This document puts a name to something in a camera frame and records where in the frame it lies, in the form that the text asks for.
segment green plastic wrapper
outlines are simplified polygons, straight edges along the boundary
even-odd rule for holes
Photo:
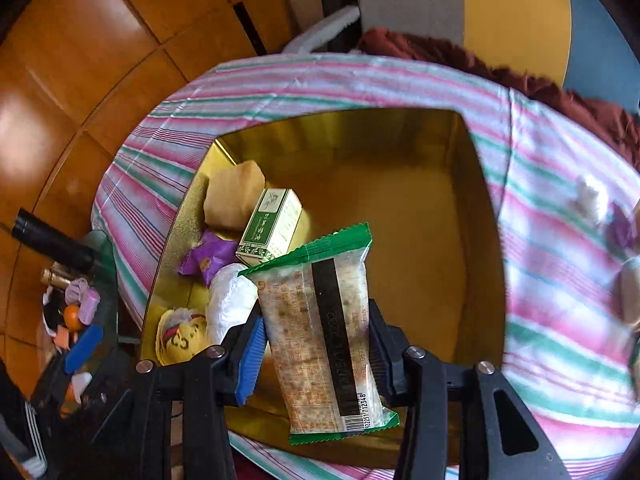
[[[291,444],[392,428],[369,363],[368,224],[243,270],[258,287]]]

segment orange fruit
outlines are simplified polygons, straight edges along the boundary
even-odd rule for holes
[[[78,319],[78,310],[80,310],[78,305],[69,305],[62,314],[65,319],[65,325],[71,332],[78,332],[84,326]]]

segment white plastic bag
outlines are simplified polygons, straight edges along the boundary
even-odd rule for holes
[[[249,279],[238,276],[246,268],[243,264],[230,264],[213,277],[206,312],[211,344],[219,345],[227,330],[244,323],[258,299],[258,288]]]

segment white fluffy object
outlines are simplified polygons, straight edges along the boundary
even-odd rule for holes
[[[593,225],[601,224],[609,211],[609,193],[597,178],[585,174],[578,177],[578,206],[583,216]]]
[[[209,286],[207,305],[207,336],[211,344],[219,345],[226,331],[246,321],[258,299],[258,288],[238,272],[243,264],[222,267]]]

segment purple snack wrapper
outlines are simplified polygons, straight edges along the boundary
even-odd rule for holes
[[[612,212],[609,238],[612,238],[623,249],[633,249],[638,240],[636,220],[633,214],[627,217],[625,211],[617,202],[612,202],[609,210]]]
[[[77,278],[69,283],[65,290],[65,303],[68,305],[80,304],[82,295],[89,288],[89,283],[84,278]]]
[[[198,244],[187,253],[178,267],[184,276],[200,274],[209,288],[216,273],[228,264],[238,263],[238,241],[223,240],[211,231],[205,231]]]

